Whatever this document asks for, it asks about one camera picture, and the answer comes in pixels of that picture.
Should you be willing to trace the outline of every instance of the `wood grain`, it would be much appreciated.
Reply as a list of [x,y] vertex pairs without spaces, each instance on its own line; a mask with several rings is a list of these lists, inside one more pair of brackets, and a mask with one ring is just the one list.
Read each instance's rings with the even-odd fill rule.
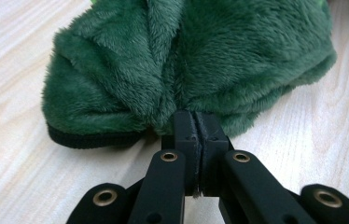
[[[295,89],[255,127],[232,139],[256,154],[284,187],[313,183],[349,197],[349,1],[331,1],[335,66]],[[54,33],[89,1],[0,2],[0,223],[64,223],[82,195],[104,182],[144,176],[160,139],[130,148],[72,150],[49,140],[41,90]],[[223,223],[217,199],[186,199],[185,223]]]

